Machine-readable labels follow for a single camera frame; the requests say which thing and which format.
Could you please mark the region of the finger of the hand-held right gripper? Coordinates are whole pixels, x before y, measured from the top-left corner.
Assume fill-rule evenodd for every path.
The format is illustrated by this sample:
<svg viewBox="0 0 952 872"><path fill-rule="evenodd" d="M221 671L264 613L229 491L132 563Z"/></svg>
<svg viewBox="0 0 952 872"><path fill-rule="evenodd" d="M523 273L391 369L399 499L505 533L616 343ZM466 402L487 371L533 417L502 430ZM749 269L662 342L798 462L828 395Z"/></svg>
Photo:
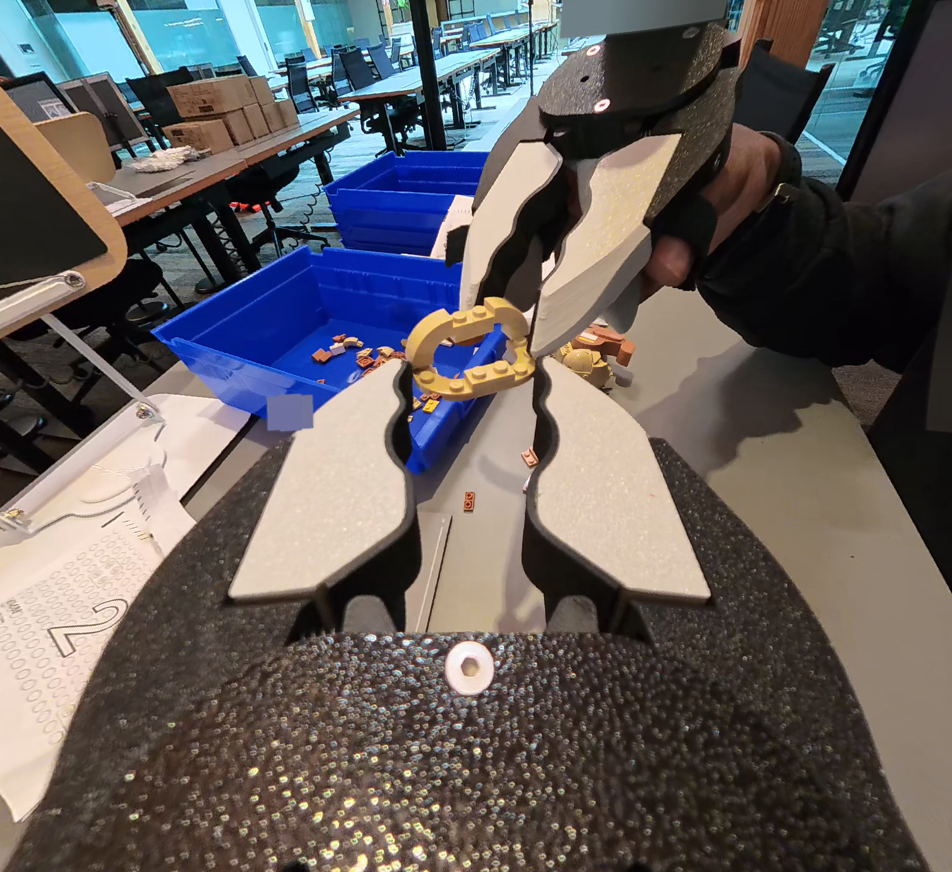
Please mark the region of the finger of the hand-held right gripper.
<svg viewBox="0 0 952 872"><path fill-rule="evenodd" d="M541 287L530 345L534 357L553 353L595 318L607 320L614 331L631 328L651 251L644 219L680 139L680 133L645 137L578 165L582 215Z"/></svg>
<svg viewBox="0 0 952 872"><path fill-rule="evenodd" d="M540 230L565 208L563 158L542 141L519 143L475 209L467 233L460 309L506 297L517 310L539 297Z"/></svg>

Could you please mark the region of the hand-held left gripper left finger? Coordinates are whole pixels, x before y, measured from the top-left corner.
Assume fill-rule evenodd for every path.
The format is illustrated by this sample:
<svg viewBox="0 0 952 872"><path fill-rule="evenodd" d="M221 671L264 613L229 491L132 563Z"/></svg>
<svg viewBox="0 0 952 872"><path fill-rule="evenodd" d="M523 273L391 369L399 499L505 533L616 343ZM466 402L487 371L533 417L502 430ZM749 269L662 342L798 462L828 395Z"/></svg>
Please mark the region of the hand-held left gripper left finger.
<svg viewBox="0 0 952 872"><path fill-rule="evenodd" d="M408 540L412 372L389 360L296 431L232 579L239 604L306 599Z"/></svg>

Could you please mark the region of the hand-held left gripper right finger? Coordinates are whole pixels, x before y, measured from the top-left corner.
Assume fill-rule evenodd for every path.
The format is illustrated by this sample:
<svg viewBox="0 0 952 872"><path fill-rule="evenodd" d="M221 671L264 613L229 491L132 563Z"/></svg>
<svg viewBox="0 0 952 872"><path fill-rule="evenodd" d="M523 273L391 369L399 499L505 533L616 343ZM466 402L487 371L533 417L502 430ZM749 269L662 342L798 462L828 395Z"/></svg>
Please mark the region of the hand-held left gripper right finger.
<svg viewBox="0 0 952 872"><path fill-rule="evenodd" d="M536 368L532 404L525 570L546 600L706 603L708 581L642 426L553 357Z"/></svg>

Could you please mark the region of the pile of small toy bricks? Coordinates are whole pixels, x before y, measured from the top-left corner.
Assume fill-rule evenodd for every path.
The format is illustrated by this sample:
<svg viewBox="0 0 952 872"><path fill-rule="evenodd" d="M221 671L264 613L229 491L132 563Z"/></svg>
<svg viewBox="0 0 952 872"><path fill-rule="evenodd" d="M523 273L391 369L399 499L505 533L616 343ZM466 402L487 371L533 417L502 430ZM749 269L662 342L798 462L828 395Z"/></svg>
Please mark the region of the pile of small toy bricks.
<svg viewBox="0 0 952 872"><path fill-rule="evenodd" d="M404 359L408 343L409 339L404 338L396 347L390 346L388 341L372 346L358 335L333 335L310 355L312 368L318 372L315 384L319 388L345 390L388 361Z"/></svg>

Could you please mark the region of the blue plastic bin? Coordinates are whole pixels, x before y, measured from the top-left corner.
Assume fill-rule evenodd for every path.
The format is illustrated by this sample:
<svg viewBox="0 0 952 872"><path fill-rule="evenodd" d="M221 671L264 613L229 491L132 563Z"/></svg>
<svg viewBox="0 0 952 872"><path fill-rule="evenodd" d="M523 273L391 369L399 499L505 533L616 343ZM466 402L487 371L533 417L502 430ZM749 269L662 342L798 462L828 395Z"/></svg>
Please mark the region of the blue plastic bin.
<svg viewBox="0 0 952 872"><path fill-rule="evenodd" d="M398 346L422 318L460 302L462 265L421 256L301 247L165 323L156 336L224 404L269 417L268 402L308 396L314 410L340 391L319 388L310 355L333 335ZM412 401L421 390L412 379ZM413 473L434 465L469 402L412 405Z"/></svg>
<svg viewBox="0 0 952 872"><path fill-rule="evenodd" d="M347 249L428 256L453 198L473 197L487 152L386 152L324 188Z"/></svg>

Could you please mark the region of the person's right forearm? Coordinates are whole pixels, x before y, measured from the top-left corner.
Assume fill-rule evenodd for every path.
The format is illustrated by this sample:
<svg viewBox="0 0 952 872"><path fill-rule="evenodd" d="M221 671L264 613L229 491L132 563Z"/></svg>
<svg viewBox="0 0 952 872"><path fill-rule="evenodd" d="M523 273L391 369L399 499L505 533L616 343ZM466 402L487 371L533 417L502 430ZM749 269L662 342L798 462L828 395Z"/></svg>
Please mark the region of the person's right forearm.
<svg viewBox="0 0 952 872"><path fill-rule="evenodd" d="M759 191L766 205L709 251L702 297L752 346L906 371L950 283L950 172L865 205L803 176L799 152L771 133L735 126L730 159L746 142L778 167Z"/></svg>

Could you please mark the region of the long wooden desk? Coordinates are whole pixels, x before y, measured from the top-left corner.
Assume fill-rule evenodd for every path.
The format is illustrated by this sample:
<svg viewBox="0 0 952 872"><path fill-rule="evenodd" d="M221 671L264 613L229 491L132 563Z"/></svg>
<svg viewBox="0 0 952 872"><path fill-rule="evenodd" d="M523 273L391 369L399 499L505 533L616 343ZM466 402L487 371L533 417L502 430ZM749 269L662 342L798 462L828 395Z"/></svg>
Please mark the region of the long wooden desk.
<svg viewBox="0 0 952 872"><path fill-rule="evenodd" d="M256 249L232 211L229 182L256 166L278 174L324 156L349 137L348 124L358 115L358 108L350 105L304 117L295 127L160 173L141 174L125 163L110 185L138 198L138 204L116 216L128 254L140 254L192 227L223 285L259 270Z"/></svg>

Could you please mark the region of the white plastic bag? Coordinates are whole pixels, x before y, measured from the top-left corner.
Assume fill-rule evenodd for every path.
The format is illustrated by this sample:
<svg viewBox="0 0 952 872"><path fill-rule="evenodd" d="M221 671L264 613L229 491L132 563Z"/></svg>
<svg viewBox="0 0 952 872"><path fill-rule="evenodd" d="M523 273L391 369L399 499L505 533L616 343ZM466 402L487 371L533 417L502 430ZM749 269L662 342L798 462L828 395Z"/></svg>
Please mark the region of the white plastic bag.
<svg viewBox="0 0 952 872"><path fill-rule="evenodd" d="M446 242L450 232L460 228L468 227L472 221L473 197L467 195L456 195L453 197L449 209L443 222L440 224L436 240L430 252L430 258L446 259Z"/></svg>

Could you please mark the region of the partly built tan brick model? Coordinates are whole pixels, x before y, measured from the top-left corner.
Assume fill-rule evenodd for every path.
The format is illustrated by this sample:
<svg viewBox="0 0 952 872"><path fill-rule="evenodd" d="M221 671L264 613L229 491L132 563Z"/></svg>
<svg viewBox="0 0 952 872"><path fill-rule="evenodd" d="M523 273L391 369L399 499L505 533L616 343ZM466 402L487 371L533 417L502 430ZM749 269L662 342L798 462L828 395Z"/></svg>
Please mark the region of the partly built tan brick model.
<svg viewBox="0 0 952 872"><path fill-rule="evenodd" d="M629 388L633 374L628 368L635 343L598 318L554 353L554 358L599 390L611 386Z"/></svg>

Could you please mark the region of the black steel column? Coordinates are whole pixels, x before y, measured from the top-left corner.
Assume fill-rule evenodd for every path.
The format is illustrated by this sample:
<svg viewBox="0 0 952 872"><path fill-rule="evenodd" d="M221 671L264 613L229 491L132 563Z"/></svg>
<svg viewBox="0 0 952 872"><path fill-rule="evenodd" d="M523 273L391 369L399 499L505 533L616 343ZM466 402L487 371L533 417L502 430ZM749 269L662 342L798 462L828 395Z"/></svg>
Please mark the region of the black steel column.
<svg viewBox="0 0 952 872"><path fill-rule="evenodd" d="M426 0L409 0L423 96L424 137L431 150L446 151L446 131Z"/></svg>

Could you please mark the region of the black computer monitor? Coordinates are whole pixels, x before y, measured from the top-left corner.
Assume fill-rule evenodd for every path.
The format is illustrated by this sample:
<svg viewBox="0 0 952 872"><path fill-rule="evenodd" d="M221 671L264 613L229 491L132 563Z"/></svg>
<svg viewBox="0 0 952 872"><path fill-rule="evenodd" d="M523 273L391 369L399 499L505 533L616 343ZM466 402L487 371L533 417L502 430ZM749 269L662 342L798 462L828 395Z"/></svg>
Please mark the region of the black computer monitor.
<svg viewBox="0 0 952 872"><path fill-rule="evenodd" d="M837 193L877 204L950 167L951 0L911 0Z"/></svg>

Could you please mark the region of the stack of cardboard boxes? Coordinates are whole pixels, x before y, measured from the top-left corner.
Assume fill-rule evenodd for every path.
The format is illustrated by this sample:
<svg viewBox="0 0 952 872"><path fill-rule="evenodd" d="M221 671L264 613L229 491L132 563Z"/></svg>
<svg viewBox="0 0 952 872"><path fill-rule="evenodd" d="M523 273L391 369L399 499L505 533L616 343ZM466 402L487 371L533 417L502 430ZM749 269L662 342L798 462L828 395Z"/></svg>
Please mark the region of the stack of cardboard boxes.
<svg viewBox="0 0 952 872"><path fill-rule="evenodd" d="M266 77L232 75L172 86L176 117L160 122L174 147L212 154L300 125L290 99L277 99Z"/></svg>

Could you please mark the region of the white printed paper sheet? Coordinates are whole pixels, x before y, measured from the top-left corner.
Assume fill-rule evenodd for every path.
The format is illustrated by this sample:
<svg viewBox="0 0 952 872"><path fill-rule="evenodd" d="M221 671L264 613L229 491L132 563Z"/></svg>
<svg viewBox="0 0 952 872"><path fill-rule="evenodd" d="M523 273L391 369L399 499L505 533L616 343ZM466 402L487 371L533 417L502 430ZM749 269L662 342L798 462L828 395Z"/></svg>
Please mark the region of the white printed paper sheet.
<svg viewBox="0 0 952 872"><path fill-rule="evenodd" d="M1 794L14 821L38 807L105 646L193 526L175 491L142 484L2 547Z"/></svg>

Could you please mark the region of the black top wooden table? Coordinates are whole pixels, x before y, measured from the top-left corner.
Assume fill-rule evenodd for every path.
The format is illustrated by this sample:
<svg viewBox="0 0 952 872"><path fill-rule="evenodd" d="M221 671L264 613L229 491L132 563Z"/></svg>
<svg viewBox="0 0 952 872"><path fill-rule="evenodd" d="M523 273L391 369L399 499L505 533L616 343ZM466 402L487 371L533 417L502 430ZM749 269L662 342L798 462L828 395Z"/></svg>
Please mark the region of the black top wooden table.
<svg viewBox="0 0 952 872"><path fill-rule="evenodd" d="M123 231L40 128L1 93L1 336L115 279Z"/></svg>

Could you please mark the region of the white metal frame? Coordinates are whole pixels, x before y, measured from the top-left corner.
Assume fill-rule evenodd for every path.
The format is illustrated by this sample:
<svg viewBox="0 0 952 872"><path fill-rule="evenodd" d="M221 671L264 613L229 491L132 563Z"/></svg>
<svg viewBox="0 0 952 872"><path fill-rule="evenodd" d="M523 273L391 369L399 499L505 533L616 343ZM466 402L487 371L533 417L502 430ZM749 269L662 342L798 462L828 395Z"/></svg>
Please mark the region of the white metal frame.
<svg viewBox="0 0 952 872"><path fill-rule="evenodd" d="M120 390L124 390L131 401L110 422L97 428L57 461L2 511L3 546L34 537L52 524L54 520L42 522L40 510L81 482L88 473L112 471L111 467L105 466L105 462L114 452L121 451L126 462L125 467L117 467L119 478L127 478L130 482L136 481L136 477L131 475L133 471L163 465L168 458L166 450L159 445L159 438L167 424L159 408L51 313L40 318L79 355L100 369Z"/></svg>

